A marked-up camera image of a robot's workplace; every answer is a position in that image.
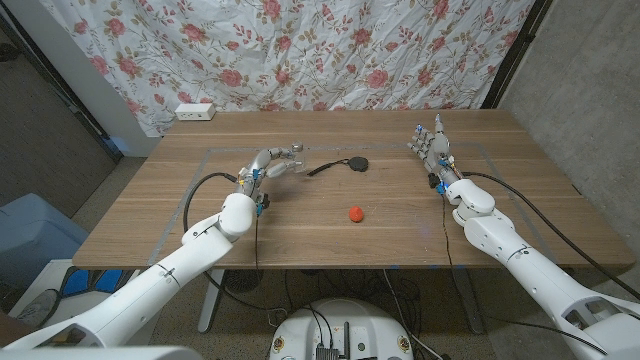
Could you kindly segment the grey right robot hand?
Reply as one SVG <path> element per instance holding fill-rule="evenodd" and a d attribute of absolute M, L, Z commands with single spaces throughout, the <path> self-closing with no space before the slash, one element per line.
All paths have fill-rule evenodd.
<path fill-rule="evenodd" d="M 429 186 L 444 192 L 451 184 L 460 180 L 462 175 L 455 169 L 455 160 L 450 152 L 450 143 L 444 134 L 444 125 L 440 114 L 435 117 L 435 130 L 430 132 L 418 125 L 415 135 L 407 143 L 428 172 Z"/>

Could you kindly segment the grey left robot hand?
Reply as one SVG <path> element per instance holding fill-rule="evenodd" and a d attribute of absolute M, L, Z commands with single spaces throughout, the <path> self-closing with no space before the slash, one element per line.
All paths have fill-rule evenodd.
<path fill-rule="evenodd" d="M 236 181 L 236 193 L 255 199 L 265 178 L 276 178 L 287 171 L 303 171 L 305 160 L 301 142 L 290 147 L 273 147 L 258 152 L 255 158 L 243 167 Z"/>

